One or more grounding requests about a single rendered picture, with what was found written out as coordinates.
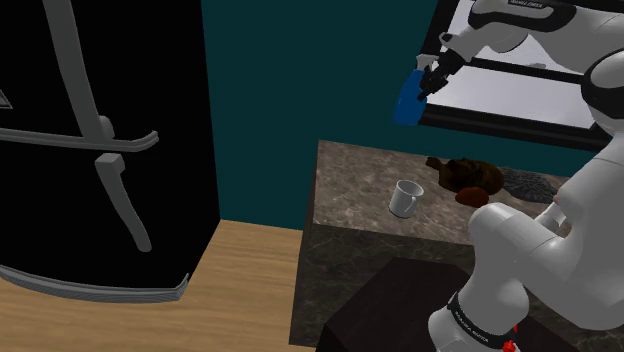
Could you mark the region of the blue spray bottle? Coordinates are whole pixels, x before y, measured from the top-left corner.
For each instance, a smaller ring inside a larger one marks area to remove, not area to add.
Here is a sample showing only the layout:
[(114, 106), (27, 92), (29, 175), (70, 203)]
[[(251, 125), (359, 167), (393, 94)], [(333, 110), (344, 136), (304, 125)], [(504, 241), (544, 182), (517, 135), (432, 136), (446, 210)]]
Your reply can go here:
[(419, 54), (414, 70), (403, 84), (395, 105), (393, 122), (398, 125), (415, 126), (419, 123), (427, 104), (427, 98), (418, 99), (420, 83), (427, 67), (438, 59), (436, 55)]

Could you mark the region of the black framed window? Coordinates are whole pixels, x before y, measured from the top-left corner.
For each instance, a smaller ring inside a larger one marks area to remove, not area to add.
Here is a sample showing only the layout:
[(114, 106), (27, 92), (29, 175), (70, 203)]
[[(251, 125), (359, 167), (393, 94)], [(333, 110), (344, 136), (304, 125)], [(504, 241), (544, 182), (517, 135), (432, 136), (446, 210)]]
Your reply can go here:
[(624, 146), (624, 0), (437, 0), (420, 54), (466, 64), (420, 84), (424, 124), (568, 148)]

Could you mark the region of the brown plush animal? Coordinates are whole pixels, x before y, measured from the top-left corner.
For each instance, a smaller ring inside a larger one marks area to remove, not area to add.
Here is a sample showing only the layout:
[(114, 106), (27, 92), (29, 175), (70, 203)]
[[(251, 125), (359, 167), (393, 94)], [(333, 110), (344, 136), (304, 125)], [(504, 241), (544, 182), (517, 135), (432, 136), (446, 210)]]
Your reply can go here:
[(443, 163), (428, 157), (426, 166), (438, 172), (438, 184), (454, 193), (469, 187), (478, 187), (488, 195), (498, 193), (504, 186), (504, 175), (490, 163), (471, 159), (451, 159)]

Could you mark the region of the small brown round lump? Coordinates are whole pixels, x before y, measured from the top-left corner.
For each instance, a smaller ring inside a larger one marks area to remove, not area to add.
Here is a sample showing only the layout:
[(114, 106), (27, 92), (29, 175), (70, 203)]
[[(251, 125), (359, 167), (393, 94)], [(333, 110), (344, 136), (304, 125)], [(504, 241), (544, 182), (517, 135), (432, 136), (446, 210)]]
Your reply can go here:
[(466, 187), (456, 194), (455, 200), (462, 205), (480, 208), (489, 202), (489, 195), (482, 188)]

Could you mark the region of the white mug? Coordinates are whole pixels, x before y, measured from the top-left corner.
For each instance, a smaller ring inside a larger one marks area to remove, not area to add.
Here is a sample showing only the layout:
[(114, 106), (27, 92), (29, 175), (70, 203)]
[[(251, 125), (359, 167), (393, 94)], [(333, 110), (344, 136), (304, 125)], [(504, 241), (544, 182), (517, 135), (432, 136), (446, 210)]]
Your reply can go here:
[(411, 217), (424, 195), (424, 189), (416, 182), (399, 180), (388, 205), (389, 211), (396, 217)]

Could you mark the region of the dark robot stand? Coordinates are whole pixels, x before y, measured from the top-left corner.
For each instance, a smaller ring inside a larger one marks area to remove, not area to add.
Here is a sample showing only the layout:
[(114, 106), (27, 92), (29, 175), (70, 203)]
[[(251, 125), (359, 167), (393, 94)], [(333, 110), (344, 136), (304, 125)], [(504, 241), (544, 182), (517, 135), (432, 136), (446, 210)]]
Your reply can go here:
[(436, 352), (429, 316), (468, 278), (451, 264), (393, 258), (324, 324), (316, 352)]

